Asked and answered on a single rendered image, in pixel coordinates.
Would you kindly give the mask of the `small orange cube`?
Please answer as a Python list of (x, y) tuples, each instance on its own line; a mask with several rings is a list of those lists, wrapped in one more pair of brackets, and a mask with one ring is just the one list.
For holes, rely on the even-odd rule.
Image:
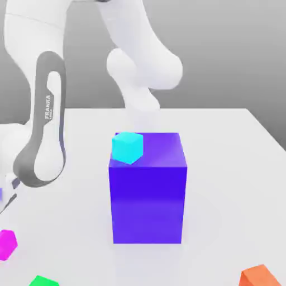
[(241, 272), (239, 286), (282, 286), (264, 265), (257, 265)]

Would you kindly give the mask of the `small magenta cube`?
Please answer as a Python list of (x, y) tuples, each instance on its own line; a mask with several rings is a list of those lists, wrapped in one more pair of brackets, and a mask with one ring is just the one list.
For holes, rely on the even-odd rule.
[(0, 231), (0, 261), (6, 261), (18, 246), (12, 230)]

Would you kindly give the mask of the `small green cube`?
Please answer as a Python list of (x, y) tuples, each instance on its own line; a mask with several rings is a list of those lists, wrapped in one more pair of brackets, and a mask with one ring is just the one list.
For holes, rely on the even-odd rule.
[(58, 282), (37, 275), (28, 286), (60, 286)]

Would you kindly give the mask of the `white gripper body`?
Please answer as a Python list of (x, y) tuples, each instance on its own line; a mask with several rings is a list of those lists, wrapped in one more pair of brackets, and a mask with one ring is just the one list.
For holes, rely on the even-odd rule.
[(14, 189), (3, 189), (0, 199), (0, 214), (16, 199), (17, 193)]

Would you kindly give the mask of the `small cyan cube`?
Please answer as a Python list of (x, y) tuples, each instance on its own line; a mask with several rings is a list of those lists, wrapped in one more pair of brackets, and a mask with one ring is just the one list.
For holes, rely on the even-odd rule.
[(111, 157), (126, 164), (133, 164), (144, 153), (144, 137), (134, 132), (121, 132), (112, 138)]

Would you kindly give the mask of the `large blue box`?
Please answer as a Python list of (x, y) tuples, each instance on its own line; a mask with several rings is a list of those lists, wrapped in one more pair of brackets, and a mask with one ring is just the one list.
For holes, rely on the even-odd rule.
[(108, 166), (115, 244), (182, 241), (187, 162), (178, 133), (144, 133), (144, 154)]

